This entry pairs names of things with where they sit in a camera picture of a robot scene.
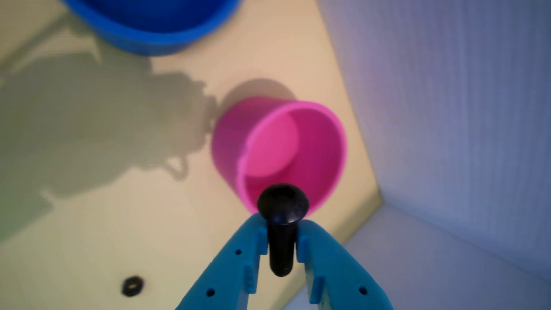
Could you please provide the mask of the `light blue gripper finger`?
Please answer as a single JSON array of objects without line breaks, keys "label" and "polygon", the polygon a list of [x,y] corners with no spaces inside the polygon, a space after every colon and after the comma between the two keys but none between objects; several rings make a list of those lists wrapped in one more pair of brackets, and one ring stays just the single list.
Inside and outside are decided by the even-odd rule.
[{"label": "light blue gripper finger", "polygon": [[306,274],[309,304],[319,310],[392,310],[380,285],[320,225],[301,220],[297,260]]},{"label": "light blue gripper finger", "polygon": [[177,310],[245,310],[257,290],[260,257],[267,252],[267,224],[256,213],[227,241]]}]

